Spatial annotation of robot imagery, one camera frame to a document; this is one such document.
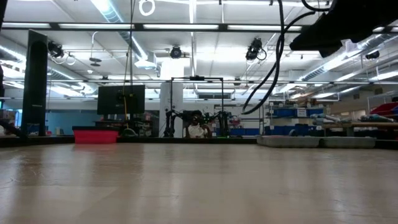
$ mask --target black speaker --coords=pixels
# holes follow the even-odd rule
[[[29,31],[21,131],[37,131],[45,136],[45,97],[47,91],[47,36]]]

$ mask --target motion capture camera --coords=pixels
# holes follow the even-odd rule
[[[170,51],[170,57],[172,59],[178,59],[182,56],[182,51],[179,46],[174,46],[173,49]]]
[[[261,51],[264,51],[262,49],[261,38],[255,38],[248,48],[248,52],[246,53],[246,60],[255,60],[256,58],[258,58],[258,55]]]
[[[50,41],[47,44],[47,47],[49,48],[49,52],[51,54],[51,57],[62,58],[65,55],[63,53],[61,44],[57,44],[54,41]]]

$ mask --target black cable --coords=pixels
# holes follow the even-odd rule
[[[284,42],[285,42],[285,38],[284,35],[285,33],[290,29],[290,27],[292,25],[294,25],[297,21],[303,19],[304,17],[307,16],[311,16],[314,15],[315,12],[307,12],[305,14],[302,14],[301,16],[298,16],[297,18],[295,18],[289,25],[286,26],[286,28],[284,28],[284,16],[283,16],[283,6],[282,6],[282,1],[278,0],[279,2],[279,11],[280,11],[280,19],[281,19],[281,34],[278,38],[277,41],[277,47],[276,47],[276,61],[274,63],[274,66],[271,68],[271,70],[268,72],[268,74],[266,75],[265,79],[263,79],[263,81],[257,86],[255,87],[255,89],[250,93],[249,98],[247,98],[246,102],[244,103],[243,106],[243,111],[244,109],[246,109],[246,107],[248,106],[250,99],[253,97],[253,95],[256,93],[256,91],[258,89],[260,89],[261,86],[263,86],[263,84],[265,84],[265,82],[268,80],[268,78],[271,76],[271,74],[275,71],[275,77],[274,80],[270,86],[270,88],[268,89],[268,92],[266,93],[266,95],[264,96],[264,98],[260,101],[260,103],[258,103],[253,109],[249,110],[249,111],[244,111],[242,112],[242,114],[251,114],[253,112],[255,112],[258,108],[260,108],[268,99],[269,95],[272,93],[273,89],[276,86],[276,83],[278,81],[278,77],[279,77],[279,68],[280,68],[280,58],[283,54],[283,49],[284,49]]]
[[[314,12],[328,12],[328,11],[330,10],[330,8],[320,9],[320,8],[312,7],[312,6],[310,6],[310,5],[307,3],[307,0],[301,0],[301,2],[303,3],[303,5],[304,5],[307,9],[309,9],[309,10],[311,10],[311,11],[314,11]]]
[[[259,58],[259,56],[257,55],[257,59],[258,59],[258,60],[265,60],[265,59],[267,59],[267,52],[266,52],[264,49],[261,49],[261,51],[264,52],[265,56],[264,56],[264,58]]]

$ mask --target wire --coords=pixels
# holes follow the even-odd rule
[[[277,45],[276,45],[276,61],[274,63],[274,66],[271,68],[271,70],[268,72],[268,74],[266,75],[265,79],[263,79],[263,81],[257,86],[255,87],[255,89],[251,92],[249,98],[246,100],[246,102],[244,103],[243,106],[243,112],[242,114],[251,114],[253,112],[255,112],[257,109],[259,109],[268,99],[269,95],[272,93],[272,91],[274,90],[276,83],[278,81],[278,77],[279,77],[279,70],[280,70],[280,58],[283,54],[283,50],[284,50],[284,43],[285,43],[285,33],[288,31],[288,29],[294,25],[297,21],[303,19],[304,17],[307,16],[311,16],[315,14],[315,11],[312,12],[307,12],[305,14],[302,14],[301,16],[298,16],[297,18],[295,18],[289,25],[286,26],[286,28],[284,28],[285,24],[284,24],[284,12],[283,12],[283,5],[282,5],[282,1],[278,0],[279,3],[279,13],[280,13],[280,28],[281,28],[281,34],[278,38],[277,41]],[[270,86],[270,88],[268,89],[266,95],[263,97],[263,99],[260,101],[260,103],[258,103],[254,108],[252,108],[249,111],[244,111],[246,109],[246,107],[248,106],[250,99],[253,97],[253,95],[257,92],[258,89],[260,89],[261,86],[263,86],[263,84],[265,84],[265,82],[268,80],[268,78],[271,76],[271,74],[275,71],[275,76],[274,76],[274,80]]]
[[[328,11],[330,10],[330,8],[320,9],[320,8],[312,7],[312,6],[310,6],[310,5],[307,3],[307,0],[301,0],[301,2],[303,3],[303,5],[304,5],[307,9],[309,9],[309,10],[311,10],[311,11],[314,11],[314,12],[328,12]]]
[[[259,56],[258,56],[258,55],[260,54],[261,51],[263,51],[264,54],[265,54],[264,58],[259,58]],[[258,60],[265,60],[265,59],[267,59],[267,52],[266,52],[263,48],[261,49],[261,51],[259,51],[259,53],[258,53],[258,55],[257,55],[257,59],[258,59]]]
[[[127,120],[127,103],[126,103],[126,96],[124,95],[124,87],[126,86],[126,77],[127,77],[127,66],[130,62],[130,84],[132,88],[132,18],[134,16],[134,10],[136,7],[136,0],[130,0],[130,43],[128,43],[128,48],[127,48],[127,54],[126,54],[126,69],[124,71],[124,81],[123,81],[123,89],[122,89],[122,95],[123,95],[123,100],[124,100],[124,119]]]

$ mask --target black object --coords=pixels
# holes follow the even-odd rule
[[[142,114],[145,111],[145,85],[101,86],[98,88],[98,114]]]
[[[261,52],[265,53],[264,58],[259,58],[259,54]],[[265,60],[267,58],[267,52],[262,48],[262,42],[260,38],[254,38],[254,40],[251,42],[251,45],[248,48],[248,52],[246,52],[246,60]]]
[[[55,58],[60,57],[60,58],[62,58],[65,55],[63,53],[61,44],[57,44],[54,41],[50,41],[47,44],[47,47],[49,48],[49,52],[50,52],[52,57],[55,57]]]
[[[29,30],[21,131],[39,125],[45,136],[45,97],[47,89],[47,36]]]
[[[317,50],[327,56],[341,47],[341,40],[358,43],[378,27],[398,19],[398,1],[335,0],[328,14],[304,29],[290,44],[292,50]]]
[[[170,57],[172,59],[178,59],[182,56],[182,51],[179,46],[174,46],[170,52]]]
[[[365,55],[365,58],[368,59],[368,60],[377,59],[379,57],[380,57],[380,52],[378,50],[373,52],[373,53],[371,53],[371,54]]]
[[[6,13],[6,7],[7,7],[7,0],[2,0],[2,3],[0,4],[0,30],[4,19],[4,14]]]

